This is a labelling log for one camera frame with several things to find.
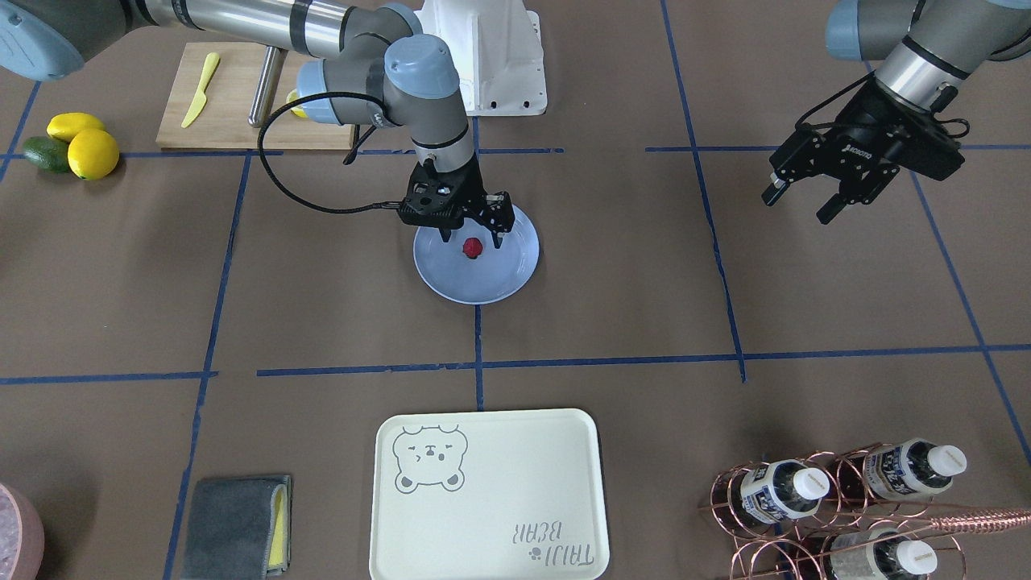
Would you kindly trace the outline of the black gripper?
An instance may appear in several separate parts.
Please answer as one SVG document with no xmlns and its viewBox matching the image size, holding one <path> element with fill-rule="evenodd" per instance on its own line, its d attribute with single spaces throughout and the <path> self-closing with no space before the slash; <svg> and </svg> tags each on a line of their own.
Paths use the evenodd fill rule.
<svg viewBox="0 0 1031 580">
<path fill-rule="evenodd" d="M 837 193 L 814 214 L 833 221 L 855 202 L 872 202 L 901 168 L 884 160 L 891 125 L 912 113 L 874 78 L 860 78 L 806 111 L 794 132 L 770 155 L 770 184 L 762 193 L 775 205 L 788 187 L 814 176 L 837 180 Z"/>
<path fill-rule="evenodd" d="M 456 201 L 463 209 L 464 218 L 474 220 L 487 230 L 492 231 L 492 242 L 495 249 L 503 245 L 505 234 L 512 231 L 516 225 L 516 208 L 511 203 L 511 195 L 505 191 L 489 194 L 483 186 L 483 172 L 478 159 L 471 159 L 456 170 L 442 172 L 435 168 L 432 160 L 415 163 L 410 180 L 438 180 L 454 187 Z M 439 228 L 441 241 L 448 243 L 453 229 Z"/>
</svg>

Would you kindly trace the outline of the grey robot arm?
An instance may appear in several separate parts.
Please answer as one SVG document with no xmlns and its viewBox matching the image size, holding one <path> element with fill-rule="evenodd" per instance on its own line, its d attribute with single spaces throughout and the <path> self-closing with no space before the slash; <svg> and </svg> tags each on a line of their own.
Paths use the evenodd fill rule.
<svg viewBox="0 0 1031 580">
<path fill-rule="evenodd" d="M 770 155 L 775 205 L 789 186 L 814 176 L 838 190 L 817 212 L 832 221 L 849 205 L 869 205 L 901 170 L 943 181 L 964 163 L 960 135 L 938 115 L 987 61 L 1029 52 L 1027 1 L 839 1 L 827 22 L 827 52 L 879 66 L 851 82 L 849 103 L 829 122 L 796 121 Z"/>
<path fill-rule="evenodd" d="M 415 11 L 391 2 L 364 10 L 337 1 L 4 1 L 2 66 L 56 81 L 129 32 L 181 25 L 307 56 L 294 106 L 310 120 L 408 128 L 415 169 L 401 221 L 443 242 L 472 220 L 494 247 L 516 224 L 511 196 L 483 187 L 474 136 L 448 44 L 424 33 Z"/>
</svg>

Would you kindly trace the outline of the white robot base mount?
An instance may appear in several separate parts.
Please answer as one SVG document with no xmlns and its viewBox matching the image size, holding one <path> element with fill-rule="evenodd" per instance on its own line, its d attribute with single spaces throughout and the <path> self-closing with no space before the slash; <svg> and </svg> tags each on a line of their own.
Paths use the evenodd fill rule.
<svg viewBox="0 0 1031 580">
<path fill-rule="evenodd" d="M 415 16 L 448 44 L 469 117 L 545 114 L 540 21 L 523 1 L 426 1 Z"/>
</svg>

